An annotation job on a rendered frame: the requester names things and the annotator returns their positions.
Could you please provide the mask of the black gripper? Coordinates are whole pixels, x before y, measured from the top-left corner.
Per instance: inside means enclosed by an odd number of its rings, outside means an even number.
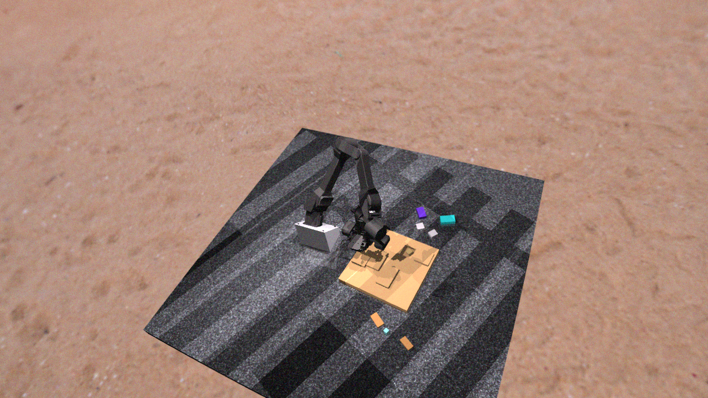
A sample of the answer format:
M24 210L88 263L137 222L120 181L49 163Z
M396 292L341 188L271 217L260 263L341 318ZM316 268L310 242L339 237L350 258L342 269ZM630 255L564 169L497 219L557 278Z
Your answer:
M352 231L356 231L357 234L364 233L365 236L368 237L367 238L368 247L372 246L372 244L374 242L375 248L377 248L381 251L384 251L386 246L388 245L389 241L391 241L390 236L388 236L388 235L386 235L383 239L381 239L381 241L375 241L375 239L373 239L367 232L365 232L364 229L357 228L356 222L353 222L351 220L347 220L346 224L344 225L344 227L342 228L341 231L342 231L343 235L347 236L347 237L351 236ZM367 247L367 249L368 249L368 247Z

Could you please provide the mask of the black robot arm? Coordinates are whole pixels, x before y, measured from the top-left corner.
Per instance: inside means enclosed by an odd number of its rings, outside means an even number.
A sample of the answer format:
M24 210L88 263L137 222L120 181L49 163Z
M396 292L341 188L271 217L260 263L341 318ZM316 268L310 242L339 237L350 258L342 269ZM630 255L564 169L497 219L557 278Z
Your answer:
M356 225L359 229L364 229L375 241L381 241L386 234L386 223L382 222L381 197L374 188L372 174L366 151L354 138L340 136L334 145L334 157L330 163L328 171L319 188L312 192L310 199L304 202L306 215L303 224L312 227L320 227L324 215L322 211L327 211L333 201L331 191L343 169L344 163L350 157L356 159L357 176L361 184L359 194L359 206L354 207L351 212L355 214ZM369 211L375 211L369 213ZM352 231L351 241L348 247L352 251L363 252L367 250L367 236L364 233L357 234Z

